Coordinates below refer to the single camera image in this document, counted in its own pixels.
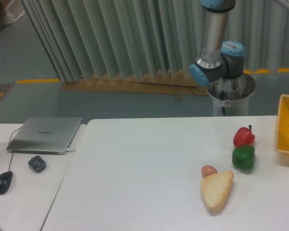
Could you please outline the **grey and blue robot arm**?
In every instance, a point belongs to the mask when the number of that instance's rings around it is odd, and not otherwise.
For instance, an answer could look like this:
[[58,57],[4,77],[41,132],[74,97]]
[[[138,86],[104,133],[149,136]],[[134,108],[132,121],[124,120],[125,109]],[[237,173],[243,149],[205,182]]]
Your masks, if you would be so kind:
[[190,74],[201,87],[237,78],[243,69],[277,70],[289,65],[289,0],[245,0],[230,16],[235,0],[202,0],[204,26],[200,51]]

